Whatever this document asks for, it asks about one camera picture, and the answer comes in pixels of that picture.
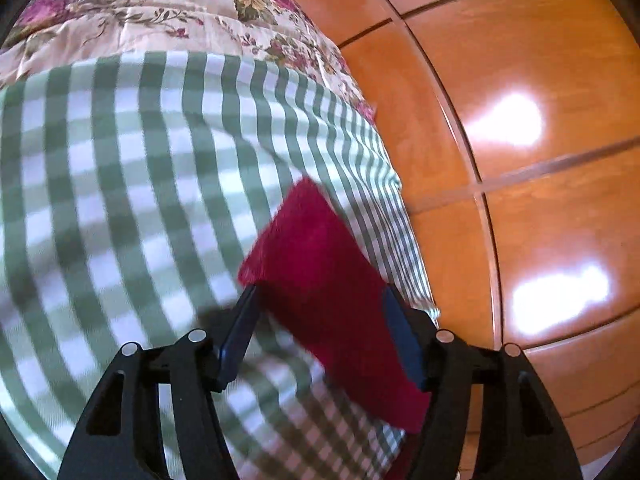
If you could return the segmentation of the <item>red small cloth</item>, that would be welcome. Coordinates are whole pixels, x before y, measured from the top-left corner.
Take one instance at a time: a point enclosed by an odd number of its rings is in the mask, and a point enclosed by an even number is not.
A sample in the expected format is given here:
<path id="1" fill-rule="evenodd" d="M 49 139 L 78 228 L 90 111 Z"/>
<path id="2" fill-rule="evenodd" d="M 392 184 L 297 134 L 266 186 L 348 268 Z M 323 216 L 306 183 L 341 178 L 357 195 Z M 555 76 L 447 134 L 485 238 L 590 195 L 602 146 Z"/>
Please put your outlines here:
<path id="1" fill-rule="evenodd" d="M 270 478 L 400 479 L 430 397 L 409 382 L 383 315 L 384 278 L 320 188 L 300 180 L 243 261 L 262 310 L 309 365 L 272 424 Z"/>

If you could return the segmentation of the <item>green white checkered sheet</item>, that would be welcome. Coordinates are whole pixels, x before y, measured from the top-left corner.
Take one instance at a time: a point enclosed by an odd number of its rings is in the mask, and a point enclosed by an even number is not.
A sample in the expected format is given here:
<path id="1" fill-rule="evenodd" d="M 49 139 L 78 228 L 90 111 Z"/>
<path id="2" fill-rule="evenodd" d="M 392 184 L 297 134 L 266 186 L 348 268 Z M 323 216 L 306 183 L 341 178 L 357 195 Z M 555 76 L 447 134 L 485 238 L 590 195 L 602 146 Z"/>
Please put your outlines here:
<path id="1" fill-rule="evenodd" d="M 1 92 L 1 411 L 52 479 L 118 349 L 172 344 L 231 307 L 258 234 L 301 178 L 436 315 L 376 129 L 264 61 L 127 53 Z"/>

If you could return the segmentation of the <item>orange wooden wardrobe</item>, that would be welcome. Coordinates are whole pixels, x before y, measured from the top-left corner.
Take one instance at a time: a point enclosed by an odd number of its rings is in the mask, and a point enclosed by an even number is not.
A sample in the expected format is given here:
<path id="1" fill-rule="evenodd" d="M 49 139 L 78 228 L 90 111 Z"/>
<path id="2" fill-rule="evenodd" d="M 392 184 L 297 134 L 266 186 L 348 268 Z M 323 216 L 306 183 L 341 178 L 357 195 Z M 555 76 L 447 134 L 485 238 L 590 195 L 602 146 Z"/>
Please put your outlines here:
<path id="1" fill-rule="evenodd" d="M 515 342 L 586 478 L 639 414 L 639 46 L 611 0 L 296 0 L 376 110 L 442 325 Z"/>

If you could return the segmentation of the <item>floral pink quilt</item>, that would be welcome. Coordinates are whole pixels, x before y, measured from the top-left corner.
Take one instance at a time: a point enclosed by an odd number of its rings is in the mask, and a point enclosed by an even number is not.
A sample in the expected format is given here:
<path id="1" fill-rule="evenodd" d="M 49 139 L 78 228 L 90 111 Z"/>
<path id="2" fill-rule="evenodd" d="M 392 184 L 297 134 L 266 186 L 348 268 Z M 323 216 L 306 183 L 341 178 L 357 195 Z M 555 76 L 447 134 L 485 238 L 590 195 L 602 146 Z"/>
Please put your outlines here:
<path id="1" fill-rule="evenodd" d="M 375 118 L 340 49 L 295 0 L 30 0 L 2 42 L 1 83 L 88 58 L 175 50 L 297 70 Z"/>

